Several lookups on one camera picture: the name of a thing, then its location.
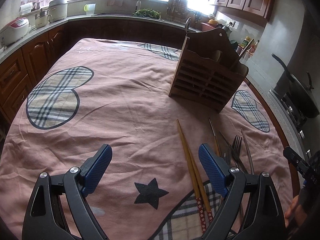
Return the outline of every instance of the electrical outlet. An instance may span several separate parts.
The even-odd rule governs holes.
[[[233,21],[233,20],[227,20],[227,26],[232,26],[234,27],[236,24],[236,21]]]

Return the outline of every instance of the wok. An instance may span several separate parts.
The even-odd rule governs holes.
[[[289,79],[289,91],[294,105],[308,118],[315,118],[318,116],[319,109],[311,93],[311,90],[314,89],[314,87],[312,86],[312,80],[309,72],[307,72],[309,85],[306,86],[305,84],[300,83],[295,76],[289,72],[287,66],[278,56],[272,54],[272,57],[275,58],[275,60],[284,68],[285,74]]]

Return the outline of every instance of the black star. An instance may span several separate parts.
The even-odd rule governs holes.
[[[148,185],[137,182],[135,182],[134,184],[140,193],[134,201],[135,204],[149,203],[155,209],[158,209],[159,198],[169,193],[168,191],[165,191],[158,187],[158,182],[156,178],[150,181]]]

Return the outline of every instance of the wooden utensil holder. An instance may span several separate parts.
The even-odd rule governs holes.
[[[188,33],[169,97],[179,95],[209,106],[219,113],[249,72],[248,67],[240,62],[230,70],[237,59],[238,54],[232,49],[223,29]]]

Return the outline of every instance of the white rice cooker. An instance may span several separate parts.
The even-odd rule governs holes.
[[[56,22],[67,17],[68,2],[67,0],[53,0],[49,3],[49,15],[52,16],[52,21]]]
[[[9,46],[27,34],[29,20],[27,18],[17,18],[9,22],[0,30],[0,47]]]

